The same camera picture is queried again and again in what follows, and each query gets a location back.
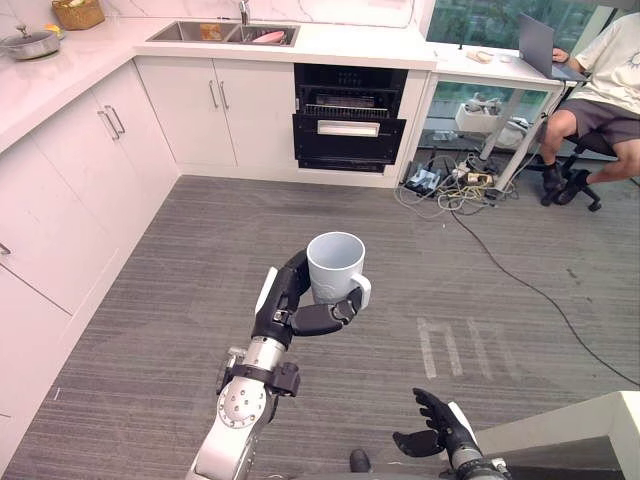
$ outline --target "item in sink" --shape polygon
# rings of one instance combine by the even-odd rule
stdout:
[[[217,23],[201,23],[200,38],[202,40],[213,40],[214,42],[222,41],[222,32],[220,25]]]
[[[284,31],[265,33],[261,37],[256,38],[253,43],[280,43],[284,38]]]

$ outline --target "pink object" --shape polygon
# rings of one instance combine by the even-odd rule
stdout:
[[[256,38],[253,43],[279,43],[284,37],[284,31],[270,32]]]

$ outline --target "knee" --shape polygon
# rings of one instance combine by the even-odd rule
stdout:
[[[618,161],[630,177],[640,175],[640,148],[621,152]]]
[[[544,132],[545,144],[557,143],[568,135],[575,132],[575,127],[572,128],[570,119],[564,115],[564,111],[556,112],[549,118]]]

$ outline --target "basket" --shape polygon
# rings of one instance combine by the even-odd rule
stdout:
[[[84,0],[81,5],[70,7],[72,0],[53,0],[51,6],[62,28],[65,30],[86,30],[104,21],[104,13],[98,0]]]

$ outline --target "leg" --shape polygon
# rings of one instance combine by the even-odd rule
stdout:
[[[540,145],[540,154],[545,165],[553,165],[556,162],[556,153],[560,150],[564,137],[576,133],[578,122],[576,116],[569,110],[558,110],[547,123],[547,131]]]
[[[567,187],[554,199],[554,202],[566,205],[587,185],[625,180],[640,175],[640,138],[615,143],[612,148],[618,155],[618,160],[607,164],[596,173],[578,170],[569,180]]]
[[[556,165],[556,153],[560,150],[564,137],[577,131],[577,125],[575,114],[569,110],[556,111],[547,123],[544,140],[540,145],[540,153],[545,164],[542,185],[546,192],[540,203],[545,207],[548,207],[554,195],[564,188],[565,181]]]
[[[607,164],[599,172],[590,174],[586,179],[588,185],[640,175],[640,138],[616,143],[612,148],[618,155],[618,160]]]

